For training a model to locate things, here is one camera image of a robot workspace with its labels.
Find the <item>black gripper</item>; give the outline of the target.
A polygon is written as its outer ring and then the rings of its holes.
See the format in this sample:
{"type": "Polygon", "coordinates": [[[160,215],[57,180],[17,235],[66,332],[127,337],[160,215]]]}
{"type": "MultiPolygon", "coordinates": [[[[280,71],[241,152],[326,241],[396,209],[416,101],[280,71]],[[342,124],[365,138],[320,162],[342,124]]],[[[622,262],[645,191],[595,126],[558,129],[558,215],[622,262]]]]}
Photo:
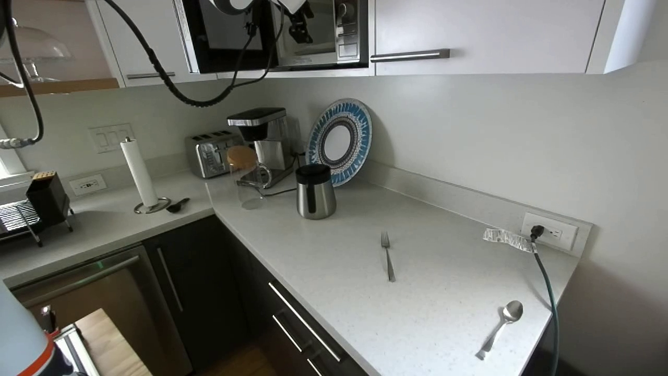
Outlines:
{"type": "Polygon", "coordinates": [[[295,44],[311,44],[313,37],[306,29],[306,22],[313,10],[306,0],[273,0],[273,4],[289,19],[289,35],[295,44]]]}

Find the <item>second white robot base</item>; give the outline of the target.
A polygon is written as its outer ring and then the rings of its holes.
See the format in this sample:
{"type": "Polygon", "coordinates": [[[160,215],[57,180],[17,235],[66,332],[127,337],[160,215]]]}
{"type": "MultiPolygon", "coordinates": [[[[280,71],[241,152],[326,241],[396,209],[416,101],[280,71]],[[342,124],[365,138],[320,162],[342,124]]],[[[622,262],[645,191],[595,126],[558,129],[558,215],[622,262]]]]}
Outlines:
{"type": "Polygon", "coordinates": [[[0,376],[71,376],[51,337],[0,283],[0,376]]]}

